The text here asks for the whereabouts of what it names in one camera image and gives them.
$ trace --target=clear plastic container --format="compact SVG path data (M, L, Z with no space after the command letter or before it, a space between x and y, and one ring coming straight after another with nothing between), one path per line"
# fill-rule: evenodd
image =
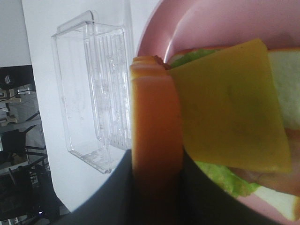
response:
M118 2L111 24L87 11L52 36L67 149L102 173L131 147L131 15L129 1Z

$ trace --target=table surface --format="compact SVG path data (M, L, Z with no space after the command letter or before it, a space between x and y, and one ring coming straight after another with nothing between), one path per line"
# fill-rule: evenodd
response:
M161 0L130 1L136 52L143 30ZM70 211L89 199L110 174L101 174L67 151L50 38L56 33L57 26L87 10L96 10L100 14L108 2L22 0L53 187Z

